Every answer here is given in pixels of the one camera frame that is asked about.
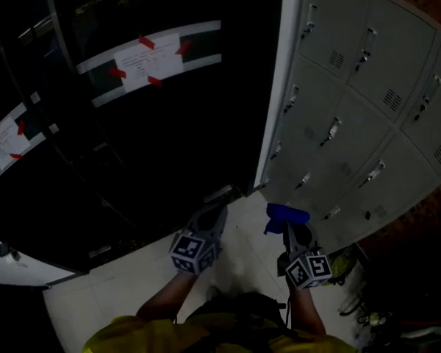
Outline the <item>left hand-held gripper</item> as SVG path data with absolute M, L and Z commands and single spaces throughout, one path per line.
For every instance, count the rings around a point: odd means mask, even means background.
M 208 207 L 194 212 L 187 226 L 173 239 L 169 252 L 178 271 L 201 274 L 219 258 L 228 208 L 219 204 L 212 210 L 212 229 L 205 217 L 208 212 Z

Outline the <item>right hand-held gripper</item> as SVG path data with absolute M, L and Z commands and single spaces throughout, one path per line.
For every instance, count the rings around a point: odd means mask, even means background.
M 296 258 L 284 252 L 277 260 L 278 276 L 285 276 L 298 290 L 314 288 L 331 279 L 332 269 L 329 258 L 322 247 L 316 229 L 306 223 L 310 232 L 307 248 L 310 250 L 300 253 Z M 289 221 L 284 225 L 284 245 L 287 251 L 295 251 L 295 234 Z

